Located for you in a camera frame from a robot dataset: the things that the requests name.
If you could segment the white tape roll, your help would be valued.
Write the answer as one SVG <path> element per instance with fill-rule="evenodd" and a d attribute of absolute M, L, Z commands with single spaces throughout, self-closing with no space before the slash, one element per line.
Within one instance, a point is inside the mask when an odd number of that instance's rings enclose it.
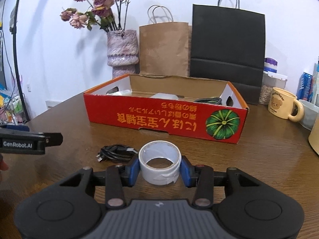
<path fill-rule="evenodd" d="M 164 140 L 148 142 L 138 153 L 142 178 L 157 186 L 178 180 L 181 159 L 179 148 Z"/>

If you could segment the clear cotton swab box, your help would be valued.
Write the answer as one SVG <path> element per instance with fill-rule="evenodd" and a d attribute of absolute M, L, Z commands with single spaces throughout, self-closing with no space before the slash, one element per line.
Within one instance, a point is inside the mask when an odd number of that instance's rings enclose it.
<path fill-rule="evenodd" d="M 168 93 L 156 93 L 150 98 L 154 99 L 167 99 L 167 100 L 178 100 L 178 96 L 175 94 L 168 94 Z"/>

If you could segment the red pumpkin cardboard box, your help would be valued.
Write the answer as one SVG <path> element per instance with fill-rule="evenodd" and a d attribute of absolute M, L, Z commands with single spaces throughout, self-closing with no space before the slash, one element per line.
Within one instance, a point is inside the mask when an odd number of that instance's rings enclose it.
<path fill-rule="evenodd" d="M 150 98 L 156 93 L 178 100 Z M 106 125 L 236 144 L 249 107 L 229 81 L 126 74 L 83 94 L 88 118 Z"/>

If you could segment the yellow bear mug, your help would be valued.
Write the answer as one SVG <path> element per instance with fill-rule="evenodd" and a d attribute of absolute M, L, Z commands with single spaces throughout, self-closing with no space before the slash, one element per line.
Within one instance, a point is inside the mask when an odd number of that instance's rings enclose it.
<path fill-rule="evenodd" d="M 304 107 L 297 100 L 297 96 L 278 87 L 271 90 L 268 111 L 278 118 L 293 122 L 298 122 L 304 117 Z"/>

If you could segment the cream thermos jug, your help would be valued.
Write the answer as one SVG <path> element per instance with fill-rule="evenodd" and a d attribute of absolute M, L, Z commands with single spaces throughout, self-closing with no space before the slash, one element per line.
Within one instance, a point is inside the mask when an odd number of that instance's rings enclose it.
<path fill-rule="evenodd" d="M 316 119 L 311 133 L 308 137 L 309 145 L 311 146 L 312 150 L 319 156 L 319 118 Z"/>

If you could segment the clear jar purple lid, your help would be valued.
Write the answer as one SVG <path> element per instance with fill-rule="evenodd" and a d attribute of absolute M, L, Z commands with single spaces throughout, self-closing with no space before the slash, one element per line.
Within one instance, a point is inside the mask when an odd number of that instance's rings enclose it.
<path fill-rule="evenodd" d="M 273 58 L 264 59 L 262 87 L 259 97 L 259 104 L 268 105 L 270 102 L 271 90 L 274 87 L 285 89 L 288 77 L 277 72 L 278 62 Z"/>

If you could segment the pale green cup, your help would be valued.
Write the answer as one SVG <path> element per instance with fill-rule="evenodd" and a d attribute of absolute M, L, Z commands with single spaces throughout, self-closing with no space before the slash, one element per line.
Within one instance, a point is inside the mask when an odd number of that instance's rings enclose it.
<path fill-rule="evenodd" d="M 311 131 L 316 121 L 319 107 L 306 100 L 299 99 L 298 101 L 303 105 L 304 108 L 304 116 L 299 123 L 302 127 Z"/>

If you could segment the pink marbled vase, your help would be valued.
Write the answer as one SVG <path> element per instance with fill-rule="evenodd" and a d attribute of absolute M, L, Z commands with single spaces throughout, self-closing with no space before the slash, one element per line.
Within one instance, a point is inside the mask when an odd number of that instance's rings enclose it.
<path fill-rule="evenodd" d="M 112 78 L 136 73 L 139 63 L 139 47 L 136 30 L 117 30 L 107 33 L 108 66 Z"/>

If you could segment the blue soda can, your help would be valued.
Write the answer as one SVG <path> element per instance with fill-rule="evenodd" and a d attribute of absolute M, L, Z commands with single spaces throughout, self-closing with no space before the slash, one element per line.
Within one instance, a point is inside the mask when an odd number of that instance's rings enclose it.
<path fill-rule="evenodd" d="M 297 98 L 301 100 L 310 101 L 312 89 L 313 76 L 309 73 L 303 72 L 299 79 Z"/>

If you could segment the black paper bag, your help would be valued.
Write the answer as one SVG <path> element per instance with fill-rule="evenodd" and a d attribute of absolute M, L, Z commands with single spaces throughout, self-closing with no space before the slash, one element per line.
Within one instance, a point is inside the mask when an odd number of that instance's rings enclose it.
<path fill-rule="evenodd" d="M 230 81 L 244 100 L 258 104 L 266 46 L 265 15 L 220 5 L 194 5 L 190 76 Z"/>

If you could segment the brown paper bag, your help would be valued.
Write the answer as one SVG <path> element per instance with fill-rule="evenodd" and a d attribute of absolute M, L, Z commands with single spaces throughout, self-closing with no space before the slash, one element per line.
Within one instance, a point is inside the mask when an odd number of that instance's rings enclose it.
<path fill-rule="evenodd" d="M 148 8 L 148 25 L 140 26 L 140 74 L 189 75 L 189 24 L 175 22 L 162 5 Z"/>

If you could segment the clear glass bottle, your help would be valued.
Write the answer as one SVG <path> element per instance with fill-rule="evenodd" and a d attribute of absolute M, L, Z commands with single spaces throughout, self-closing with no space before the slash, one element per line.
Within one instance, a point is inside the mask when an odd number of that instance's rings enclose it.
<path fill-rule="evenodd" d="M 312 79 L 312 92 L 311 92 L 311 103 L 317 105 L 317 96 L 318 96 L 318 72 L 319 72 L 319 60 L 317 61 L 317 65 L 315 67 L 315 73 Z"/>

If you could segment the dried rose bouquet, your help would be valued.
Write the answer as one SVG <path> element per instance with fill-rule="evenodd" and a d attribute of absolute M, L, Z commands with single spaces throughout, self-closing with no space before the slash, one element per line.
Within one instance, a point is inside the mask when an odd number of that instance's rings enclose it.
<path fill-rule="evenodd" d="M 75 29 L 92 30 L 94 25 L 105 32 L 124 31 L 130 0 L 74 0 L 87 2 L 89 8 L 81 12 L 76 8 L 64 9 L 60 18 Z"/>

